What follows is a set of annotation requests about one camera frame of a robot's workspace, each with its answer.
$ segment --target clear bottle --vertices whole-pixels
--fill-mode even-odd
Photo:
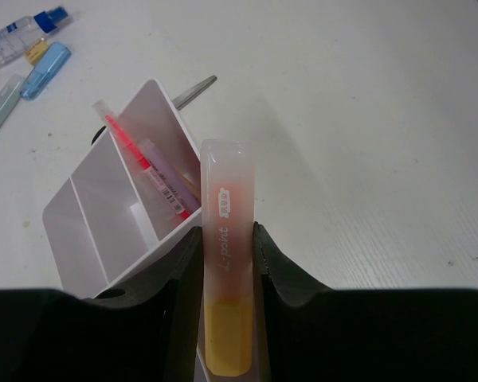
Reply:
[[[26,52],[30,46],[57,28],[68,17],[63,6],[37,16],[25,16],[0,30],[0,68]]]

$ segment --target purple tube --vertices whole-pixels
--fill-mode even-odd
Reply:
[[[200,208],[200,204],[181,181],[177,171],[165,157],[163,157],[161,151],[150,139],[144,139],[140,142],[138,148],[140,148],[143,156],[152,164],[152,167],[154,167],[154,170],[165,182],[168,189],[170,189],[175,197],[182,203],[189,214],[192,214]]]

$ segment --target green tube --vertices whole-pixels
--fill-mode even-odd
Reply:
[[[18,103],[24,80],[23,77],[14,74],[0,92],[0,126],[5,122],[10,112]]]

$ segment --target white box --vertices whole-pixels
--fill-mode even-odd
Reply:
[[[200,186],[198,150],[157,80],[147,81],[118,118],[136,141],[149,138],[171,165]],[[195,225],[179,225],[142,179],[132,155],[108,132],[48,203],[43,224],[65,291],[91,298],[165,255]]]

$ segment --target scissors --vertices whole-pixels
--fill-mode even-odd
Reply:
[[[210,85],[214,84],[216,80],[217,80],[216,76],[211,76],[209,78],[206,78],[202,82],[194,85],[191,89],[186,90],[181,95],[175,97],[172,100],[172,103],[174,104],[175,108],[178,111],[181,111],[184,107],[186,107],[189,103],[191,103],[195,98],[201,95]],[[96,132],[96,135],[94,135],[94,138],[92,138],[92,145],[99,138],[99,136],[104,131],[104,129],[106,129],[106,126],[101,127]]]

